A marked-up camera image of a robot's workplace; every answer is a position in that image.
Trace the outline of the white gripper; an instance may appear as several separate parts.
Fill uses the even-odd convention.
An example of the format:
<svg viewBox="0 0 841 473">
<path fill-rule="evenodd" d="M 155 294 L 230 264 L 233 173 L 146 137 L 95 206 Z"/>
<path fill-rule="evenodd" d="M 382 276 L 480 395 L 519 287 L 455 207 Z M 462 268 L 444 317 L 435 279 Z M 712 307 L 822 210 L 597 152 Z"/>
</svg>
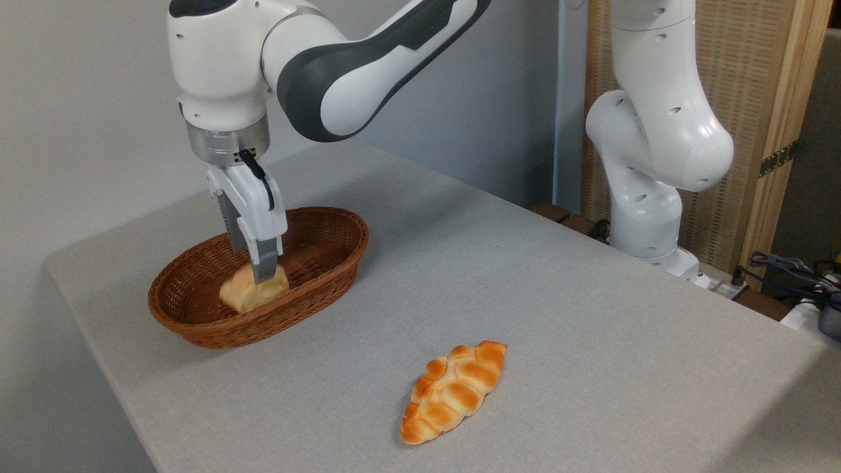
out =
<svg viewBox="0 0 841 473">
<path fill-rule="evenodd" d="M 247 250 L 255 284 L 274 278 L 279 239 L 288 230 L 286 212 L 276 180 L 256 177 L 246 165 L 210 166 L 208 186 L 217 202 L 234 252 Z"/>
</svg>

